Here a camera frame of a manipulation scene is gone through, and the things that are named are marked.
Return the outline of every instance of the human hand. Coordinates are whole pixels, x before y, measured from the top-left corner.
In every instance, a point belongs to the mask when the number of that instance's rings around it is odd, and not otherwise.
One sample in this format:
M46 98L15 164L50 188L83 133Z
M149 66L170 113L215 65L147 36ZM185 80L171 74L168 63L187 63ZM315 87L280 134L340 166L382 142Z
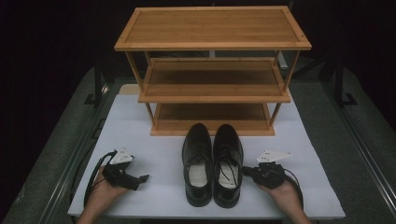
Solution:
M111 186L102 175L104 168L104 166L99 168L91 195L77 224L93 223L117 198L128 191L123 187Z
M260 189L267 192L294 224L311 223L300 204L300 199L293 185L285 180L282 185L275 189L268 189L258 185Z

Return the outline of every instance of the shoe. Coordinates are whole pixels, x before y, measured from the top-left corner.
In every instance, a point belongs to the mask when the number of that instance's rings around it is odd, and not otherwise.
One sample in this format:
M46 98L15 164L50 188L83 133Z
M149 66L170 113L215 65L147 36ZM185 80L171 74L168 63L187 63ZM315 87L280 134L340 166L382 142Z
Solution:
M202 123L194 124L187 133L182 149L187 201L195 207L212 199L212 143Z
M213 198L223 208L236 206L242 184L244 151L233 126L219 127L213 144Z

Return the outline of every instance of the white sheet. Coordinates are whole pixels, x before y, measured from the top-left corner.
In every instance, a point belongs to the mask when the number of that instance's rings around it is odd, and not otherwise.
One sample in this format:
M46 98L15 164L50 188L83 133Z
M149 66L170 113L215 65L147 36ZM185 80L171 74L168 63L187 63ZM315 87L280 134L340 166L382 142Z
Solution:
M271 198L260 191L250 177L244 177L236 207L224 209L212 200L204 207L192 207L185 196L181 149L182 136L150 136L151 123L145 105L137 95L118 95L106 124L79 183L68 213L79 216L84 191L98 160L113 149L126 149L134 160L126 170L133 176L150 175L137 191L118 199L106 215L114 217L177 218L284 218ZM241 136L244 165L257 166L256 159L265 149L290 151L293 156L279 161L299 179L304 194L304 210L313 219L344 217L345 213L321 166L292 101L283 104L275 122L276 136Z

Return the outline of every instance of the shoe insole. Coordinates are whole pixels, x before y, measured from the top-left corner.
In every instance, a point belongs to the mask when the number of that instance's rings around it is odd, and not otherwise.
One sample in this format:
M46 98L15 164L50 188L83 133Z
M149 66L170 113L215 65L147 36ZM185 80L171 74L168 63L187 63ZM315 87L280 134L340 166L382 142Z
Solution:
M229 165L227 162L220 162L221 170L219 183L227 189L235 189L235 182L238 181L238 167Z
M189 170L190 183L195 187L203 187L207 184L205 163L195 163Z

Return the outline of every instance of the bamboo shelf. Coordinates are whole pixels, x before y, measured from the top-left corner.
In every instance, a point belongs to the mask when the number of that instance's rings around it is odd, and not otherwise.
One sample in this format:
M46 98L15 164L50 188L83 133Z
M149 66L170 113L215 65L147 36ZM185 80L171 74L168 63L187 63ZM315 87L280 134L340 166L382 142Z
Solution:
M210 134L230 123L240 135L274 135L300 50L311 45L287 7L139 7L115 45L124 51L146 105L153 135L185 135L202 122ZM274 50L269 58L150 58L150 51ZM286 77L281 50L296 54ZM141 78L133 51L144 51ZM155 113L150 104L157 104ZM276 103L272 114L268 103Z

